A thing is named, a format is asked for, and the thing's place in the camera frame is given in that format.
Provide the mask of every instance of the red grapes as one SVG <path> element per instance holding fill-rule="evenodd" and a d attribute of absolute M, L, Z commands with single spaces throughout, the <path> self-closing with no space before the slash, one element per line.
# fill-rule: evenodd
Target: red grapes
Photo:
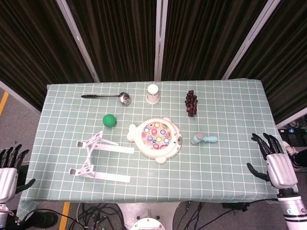
<path fill-rule="evenodd" d="M 187 107 L 187 113 L 189 117 L 193 117 L 197 113 L 197 96 L 194 95 L 193 90 L 189 90 L 186 96 L 186 100 L 184 103 L 186 104 Z"/>

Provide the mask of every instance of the curtain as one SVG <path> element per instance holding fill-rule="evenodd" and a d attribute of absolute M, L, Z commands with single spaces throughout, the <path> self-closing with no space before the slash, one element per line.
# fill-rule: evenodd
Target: curtain
<path fill-rule="evenodd" d="M 162 80 L 220 80 L 265 0 L 169 0 Z"/>
<path fill-rule="evenodd" d="M 0 80 L 42 109 L 47 84 L 93 82 L 55 1 L 0 1 Z"/>
<path fill-rule="evenodd" d="M 307 1 L 281 1 L 230 78 L 261 80 L 276 123 L 306 108 Z"/>
<path fill-rule="evenodd" d="M 99 79 L 153 81 L 155 0 L 68 0 Z"/>

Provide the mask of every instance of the robotic arm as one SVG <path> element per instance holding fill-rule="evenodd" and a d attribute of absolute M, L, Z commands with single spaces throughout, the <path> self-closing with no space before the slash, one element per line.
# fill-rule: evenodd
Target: robotic arm
<path fill-rule="evenodd" d="M 15 194 L 28 189 L 35 182 L 35 179 L 32 179 L 28 184 L 16 187 L 19 168 L 29 152 L 25 150 L 17 157 L 20 148 L 21 145 L 18 145 L 15 149 L 11 147 L 0 153 L 0 230 L 5 228 L 7 215 L 13 215 L 6 207 L 6 203 L 12 200 Z"/>
<path fill-rule="evenodd" d="M 267 174 L 260 173 L 247 163 L 249 171 L 262 180 L 270 181 L 272 186 L 278 189 L 277 199 L 289 230 L 307 229 L 307 209 L 301 196 L 293 190 L 297 178 L 289 157 L 284 154 L 279 141 L 272 135 L 263 133 L 270 146 L 258 135 L 252 135 L 251 139 L 258 143 L 268 171 Z"/>

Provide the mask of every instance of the shoe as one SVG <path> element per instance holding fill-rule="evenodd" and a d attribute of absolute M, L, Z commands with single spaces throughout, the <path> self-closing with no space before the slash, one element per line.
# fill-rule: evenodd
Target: shoe
<path fill-rule="evenodd" d="M 307 172 L 307 167 L 303 167 L 303 166 L 297 164 L 296 161 L 295 161 L 295 155 L 298 153 L 298 151 L 296 151 L 296 149 L 294 147 L 290 146 L 286 141 L 283 141 L 283 146 L 288 153 L 288 156 L 291 160 L 294 171 L 296 171 L 296 172 Z"/>
<path fill-rule="evenodd" d="M 296 151 L 296 149 L 292 146 L 290 146 L 287 142 L 283 141 L 283 146 L 286 149 L 287 153 L 289 156 L 294 156 L 296 155 L 298 152 Z"/>
<path fill-rule="evenodd" d="M 58 222 L 58 216 L 54 212 L 34 212 L 24 223 L 24 229 L 36 227 L 41 229 L 51 228 Z"/>

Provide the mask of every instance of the robot finger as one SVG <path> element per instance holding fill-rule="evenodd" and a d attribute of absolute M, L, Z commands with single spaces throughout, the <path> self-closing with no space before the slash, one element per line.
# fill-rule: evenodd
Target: robot finger
<path fill-rule="evenodd" d="M 258 178 L 260 178 L 262 180 L 265 180 L 265 181 L 270 181 L 270 178 L 269 178 L 268 174 L 264 174 L 264 173 L 258 172 L 256 169 L 254 169 L 254 167 L 250 163 L 247 163 L 246 165 L 248 167 L 248 170 L 254 176 L 256 176 L 256 177 L 258 177 Z"/>
<path fill-rule="evenodd" d="M 266 133 L 263 133 L 263 135 L 268 140 L 268 143 L 273 153 L 283 153 L 283 149 L 280 146 L 279 141 L 275 137 Z"/>
<path fill-rule="evenodd" d="M 4 153 L 5 153 L 5 151 L 6 151 L 6 149 L 4 149 L 4 150 L 0 153 L 0 164 L 1 164 L 1 162 L 2 162 L 2 157 L 3 157 Z"/>
<path fill-rule="evenodd" d="M 263 155 L 263 158 L 267 160 L 267 155 L 272 154 L 272 150 L 268 146 L 268 144 L 261 139 L 257 134 L 253 133 L 253 137 L 251 138 L 252 140 L 256 141 L 259 145 L 259 149 Z"/>
<path fill-rule="evenodd" d="M 23 190 L 27 190 L 29 187 L 31 187 L 35 182 L 35 179 L 30 180 L 27 184 L 18 186 L 16 188 L 15 194 L 22 192 Z"/>
<path fill-rule="evenodd" d="M 9 160 L 9 156 L 11 154 L 11 152 L 13 151 L 13 147 L 10 147 L 9 150 L 7 150 L 1 158 L 1 164 L 0 164 L 0 168 L 6 168 L 8 166 L 8 160 Z"/>
<path fill-rule="evenodd" d="M 16 161 L 16 157 L 17 157 L 18 151 L 21 149 L 21 146 L 22 146 L 22 145 L 18 145 L 18 146 L 14 149 L 13 153 L 10 155 L 10 159 L 9 159 L 8 166 L 7 166 L 7 167 L 12 168 L 12 167 L 14 166 L 14 163 L 15 163 L 15 161 Z"/>
<path fill-rule="evenodd" d="M 29 152 L 29 150 L 25 150 L 22 153 L 19 154 L 18 158 L 16 159 L 15 163 L 14 163 L 14 168 L 17 169 L 17 171 L 19 171 L 19 168 L 21 166 L 21 164 L 23 163 L 24 157 L 26 156 L 26 154 Z"/>

